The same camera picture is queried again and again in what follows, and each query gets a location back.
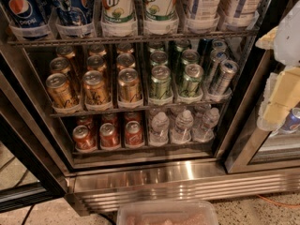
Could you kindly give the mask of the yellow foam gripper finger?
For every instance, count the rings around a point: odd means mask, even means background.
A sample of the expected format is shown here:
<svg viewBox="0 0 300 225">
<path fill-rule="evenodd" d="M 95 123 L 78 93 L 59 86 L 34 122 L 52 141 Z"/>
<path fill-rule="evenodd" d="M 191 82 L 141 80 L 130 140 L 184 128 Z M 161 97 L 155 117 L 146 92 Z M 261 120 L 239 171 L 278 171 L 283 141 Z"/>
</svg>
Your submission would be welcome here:
<svg viewBox="0 0 300 225">
<path fill-rule="evenodd" d="M 259 109 L 257 127 L 273 131 L 283 124 L 290 110 L 300 101 L 300 67 L 287 67 L 267 79 Z"/>
<path fill-rule="evenodd" d="M 263 50 L 274 50 L 277 46 L 275 42 L 277 31 L 277 26 L 272 28 L 269 32 L 267 32 L 256 41 L 255 46 Z"/>
</svg>

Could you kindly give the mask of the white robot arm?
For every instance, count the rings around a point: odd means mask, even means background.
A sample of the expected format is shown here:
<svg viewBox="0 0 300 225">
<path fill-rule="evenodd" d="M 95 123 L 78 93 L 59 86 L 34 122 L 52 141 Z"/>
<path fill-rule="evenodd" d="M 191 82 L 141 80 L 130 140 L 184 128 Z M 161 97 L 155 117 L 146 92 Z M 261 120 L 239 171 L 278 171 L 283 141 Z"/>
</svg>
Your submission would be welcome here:
<svg viewBox="0 0 300 225">
<path fill-rule="evenodd" d="M 279 74 L 270 74 L 259 109 L 257 127 L 273 131 L 300 101 L 300 1 L 255 46 L 272 50 L 275 60 L 285 66 Z"/>
</svg>

